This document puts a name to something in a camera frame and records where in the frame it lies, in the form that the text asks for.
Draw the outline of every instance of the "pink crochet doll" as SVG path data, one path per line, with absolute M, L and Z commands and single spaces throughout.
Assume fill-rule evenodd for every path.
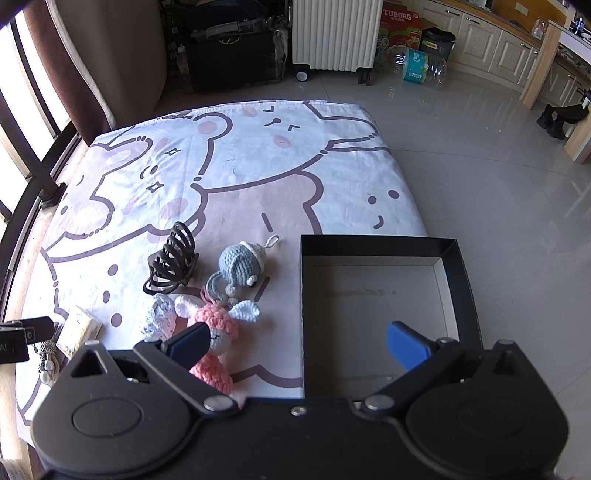
M 196 322 L 205 322 L 210 331 L 209 352 L 193 366 L 190 372 L 224 395 L 229 395 L 232 393 L 232 377 L 218 356 L 230 348 L 232 340 L 238 338 L 237 320 L 256 322 L 260 310 L 252 300 L 241 301 L 228 311 L 219 303 L 212 302 L 203 290 L 201 297 L 206 303 L 201 308 L 189 296 L 182 295 L 175 301 L 177 309 L 184 307 L 184 311 L 190 314 L 188 327 Z

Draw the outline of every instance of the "gray crochet whale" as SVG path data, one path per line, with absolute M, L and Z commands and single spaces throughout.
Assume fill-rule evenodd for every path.
M 219 258 L 219 270 L 207 280 L 206 290 L 209 296 L 224 303 L 233 303 L 238 287 L 252 287 L 259 279 L 265 270 L 265 261 L 267 260 L 265 249 L 271 248 L 278 240 L 279 237 L 273 235 L 267 240 L 264 247 L 248 242 L 240 242 L 237 245 L 226 247 Z M 216 287 L 216 283 L 221 277 L 228 283 L 225 294 Z

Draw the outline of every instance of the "black hair clip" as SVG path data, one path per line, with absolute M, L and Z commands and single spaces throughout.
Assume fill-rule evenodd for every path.
M 150 276 L 144 284 L 144 293 L 168 294 L 179 285 L 186 286 L 198 257 L 193 234 L 184 223 L 175 222 L 162 250 L 150 262 Z

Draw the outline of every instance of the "trash can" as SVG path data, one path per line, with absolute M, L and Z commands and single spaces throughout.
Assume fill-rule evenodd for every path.
M 426 28 L 423 30 L 419 50 L 447 60 L 455 42 L 456 36 L 452 32 L 437 27 Z

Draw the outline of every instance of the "cartoon print bedsheet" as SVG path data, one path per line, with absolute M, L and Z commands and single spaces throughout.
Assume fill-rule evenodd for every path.
M 281 241 L 241 298 L 261 319 L 241 325 L 224 359 L 240 394 L 303 395 L 300 235 L 426 234 L 411 193 L 371 117 L 323 101 L 268 101 L 183 111 L 94 141 L 57 207 L 36 260 L 23 317 L 63 322 L 78 305 L 103 322 L 99 339 L 128 349 L 151 297 L 148 257 L 177 220 L 193 232 L 196 293 L 222 249 Z M 17 366 L 17 422 L 48 392 L 38 362 Z

